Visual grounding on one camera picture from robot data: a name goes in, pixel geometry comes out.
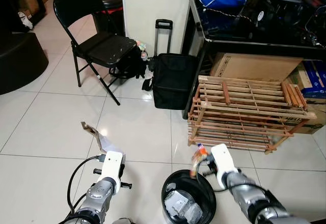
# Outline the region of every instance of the black backpack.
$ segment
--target black backpack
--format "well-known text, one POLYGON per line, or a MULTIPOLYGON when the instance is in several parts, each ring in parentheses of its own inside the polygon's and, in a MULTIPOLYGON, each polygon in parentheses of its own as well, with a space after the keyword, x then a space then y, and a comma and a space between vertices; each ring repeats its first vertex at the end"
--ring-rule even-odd
POLYGON ((143 83, 143 90, 153 88, 156 108, 184 109, 193 84, 198 60, 194 56, 161 53, 155 62, 154 75, 143 83))
POLYGON ((122 58, 117 63, 119 73, 111 73, 114 77, 121 79, 129 79, 139 76, 145 78, 146 63, 141 58, 141 51, 139 48, 134 48, 129 54, 122 58))

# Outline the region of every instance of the trash bin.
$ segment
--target trash bin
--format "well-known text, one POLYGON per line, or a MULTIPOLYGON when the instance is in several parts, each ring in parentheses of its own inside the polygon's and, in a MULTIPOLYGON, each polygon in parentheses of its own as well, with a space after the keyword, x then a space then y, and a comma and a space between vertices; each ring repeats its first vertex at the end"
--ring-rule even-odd
POLYGON ((187 224, 187 220, 181 219, 178 216, 171 216, 166 210, 165 198, 174 190, 183 190, 189 193, 200 206, 203 214, 198 224, 209 224, 212 221, 216 211, 215 193, 209 182, 202 175, 198 174, 198 177, 200 178, 201 185, 196 179, 190 178, 189 170, 180 170, 170 175, 165 181, 162 188, 161 201, 165 218, 170 223, 187 224))
MULTIPOLYGON (((119 35, 125 36, 124 32, 124 20, 123 20, 123 5, 122 0, 102 0, 107 12, 110 14, 111 19, 114 21, 119 35)), ((107 26, 107 20, 105 16, 105 12, 99 12, 93 14, 93 19, 96 27, 96 31, 103 32, 109 31, 112 28, 111 26, 107 26)))

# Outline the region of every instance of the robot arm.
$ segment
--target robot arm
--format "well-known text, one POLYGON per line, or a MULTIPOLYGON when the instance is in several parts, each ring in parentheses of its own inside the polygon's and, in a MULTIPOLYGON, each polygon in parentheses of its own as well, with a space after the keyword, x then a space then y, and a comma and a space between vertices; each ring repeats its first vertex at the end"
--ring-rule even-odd
POLYGON ((252 224, 308 224, 304 219, 291 216, 270 191, 256 187, 254 180, 235 168, 225 144, 212 147, 206 160, 215 165, 219 186, 229 189, 252 224))
POLYGON ((131 188, 131 184, 120 182, 123 167, 123 154, 108 151, 102 170, 94 170, 94 173, 100 174, 97 183, 87 190, 86 199, 76 213, 69 214, 62 223, 103 224, 112 196, 119 192, 121 186, 131 188))

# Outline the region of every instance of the white tile floor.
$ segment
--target white tile floor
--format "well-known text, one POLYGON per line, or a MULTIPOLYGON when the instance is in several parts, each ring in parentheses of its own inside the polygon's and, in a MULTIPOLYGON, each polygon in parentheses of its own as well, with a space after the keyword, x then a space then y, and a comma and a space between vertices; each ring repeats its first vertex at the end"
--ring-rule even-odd
MULTIPOLYGON (((35 81, 0 96, 0 216, 2 223, 58 223, 68 211, 66 187, 73 169, 99 153, 80 121, 97 127, 127 153, 123 180, 133 184, 114 197, 106 222, 131 217, 136 223, 165 223, 160 190, 168 175, 188 169, 195 146, 187 146, 180 111, 156 109, 152 93, 132 78, 115 90, 116 106, 90 70, 78 88, 69 38, 49 1, 48 15, 34 28, 49 66, 35 81)), ((87 16, 71 28, 82 41, 95 33, 87 16)), ((296 134, 278 151, 235 150, 236 166, 273 191, 293 214, 309 221, 326 218, 326 127, 314 135, 296 134)), ((77 174, 72 197, 96 181, 88 163, 77 174)), ((216 183, 209 179, 213 187, 216 183)), ((216 194, 212 223, 249 223, 228 192, 216 194)))

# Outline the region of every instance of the black folding chair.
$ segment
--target black folding chair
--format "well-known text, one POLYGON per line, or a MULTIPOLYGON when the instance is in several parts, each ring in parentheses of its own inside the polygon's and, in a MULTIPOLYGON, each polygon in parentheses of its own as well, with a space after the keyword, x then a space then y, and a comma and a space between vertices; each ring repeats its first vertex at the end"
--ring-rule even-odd
POLYGON ((109 68, 109 74, 116 73, 116 66, 133 48, 137 47, 134 40, 117 35, 118 30, 111 20, 110 15, 105 10, 102 0, 53 0, 53 8, 55 14, 71 38, 71 47, 75 61, 78 86, 81 87, 79 73, 86 67, 91 67, 98 79, 107 89, 108 93, 120 105, 117 98, 113 95, 109 87, 118 79, 115 77, 109 85, 105 83, 103 78, 96 71, 92 63, 102 65, 109 68), (68 27, 80 18, 104 11, 107 17, 108 30, 111 32, 99 32, 93 37, 78 44, 69 31, 68 27), (87 64, 81 69, 78 68, 77 57, 85 59, 87 64))

